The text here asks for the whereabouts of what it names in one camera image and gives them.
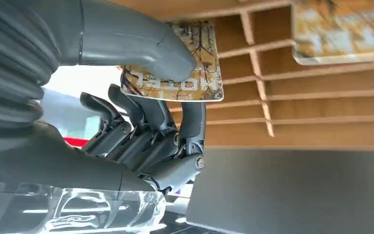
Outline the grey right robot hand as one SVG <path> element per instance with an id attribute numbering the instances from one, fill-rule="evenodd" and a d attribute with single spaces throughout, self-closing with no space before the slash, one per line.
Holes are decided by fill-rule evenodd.
<path id="1" fill-rule="evenodd" d="M 38 121 L 42 86 L 73 65 L 144 65 L 184 81 L 195 60 L 169 25 L 106 0 L 0 0 L 0 181 L 116 190 L 135 177 Z"/>

